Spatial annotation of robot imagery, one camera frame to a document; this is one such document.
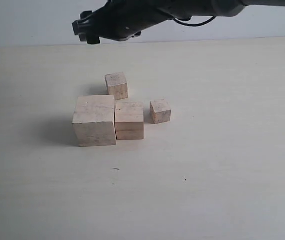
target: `black cable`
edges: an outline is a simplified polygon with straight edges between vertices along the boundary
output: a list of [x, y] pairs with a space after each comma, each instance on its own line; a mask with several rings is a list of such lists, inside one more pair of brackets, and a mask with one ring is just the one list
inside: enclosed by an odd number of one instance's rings
[[198, 24], [190, 24], [190, 23], [185, 23], [185, 22], [182, 22], [182, 21], [179, 21], [178, 19], [173, 19], [176, 23], [180, 24], [180, 25], [183, 25], [183, 26], [186, 26], [186, 27], [194, 27], [194, 28], [197, 28], [197, 27], [201, 27], [201, 26], [204, 26], [206, 24], [209, 24], [211, 23], [213, 20], [216, 19], [216, 16], [213, 16], [211, 19], [207, 20], [207, 21], [204, 21], [202, 23], [198, 23]]

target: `large wooden block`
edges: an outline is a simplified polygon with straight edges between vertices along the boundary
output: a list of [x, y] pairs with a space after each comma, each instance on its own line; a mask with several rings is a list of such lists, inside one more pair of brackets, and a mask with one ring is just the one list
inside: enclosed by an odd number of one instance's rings
[[116, 102], [114, 124], [118, 140], [144, 139], [144, 104]]
[[154, 124], [161, 124], [171, 120], [172, 110], [166, 99], [150, 102], [150, 114]]
[[116, 145], [113, 95], [80, 96], [73, 128], [81, 147]]
[[123, 72], [105, 76], [108, 94], [114, 95], [115, 100], [128, 98], [128, 84]]

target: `table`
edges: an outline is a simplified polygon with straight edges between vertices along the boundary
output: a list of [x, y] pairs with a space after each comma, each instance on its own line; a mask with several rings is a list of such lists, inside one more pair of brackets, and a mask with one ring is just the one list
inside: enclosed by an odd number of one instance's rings
[[[122, 71], [145, 140], [77, 147]], [[284, 240], [285, 37], [0, 48], [0, 240], [26, 239]]]

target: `wooden block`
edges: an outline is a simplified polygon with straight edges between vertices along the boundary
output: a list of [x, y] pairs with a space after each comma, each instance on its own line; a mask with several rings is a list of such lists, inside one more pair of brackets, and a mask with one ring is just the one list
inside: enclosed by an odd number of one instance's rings
[[114, 116], [114, 96], [80, 96], [72, 121], [79, 145], [116, 145]]
[[114, 124], [118, 140], [144, 139], [144, 104], [116, 102]]
[[150, 102], [150, 114], [154, 124], [161, 124], [171, 120], [172, 110], [166, 99]]
[[128, 84], [123, 72], [105, 76], [108, 94], [114, 95], [115, 100], [128, 98]]

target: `white wall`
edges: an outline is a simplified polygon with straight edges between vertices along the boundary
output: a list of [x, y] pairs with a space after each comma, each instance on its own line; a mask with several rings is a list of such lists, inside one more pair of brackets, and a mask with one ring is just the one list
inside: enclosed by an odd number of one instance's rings
[[[0, 46], [81, 44], [71, 23], [106, 0], [0, 0]], [[195, 22], [202, 21], [194, 17]], [[285, 36], [285, 8], [248, 7], [234, 18], [218, 18], [201, 28], [168, 21], [130, 42], [190, 41]]]

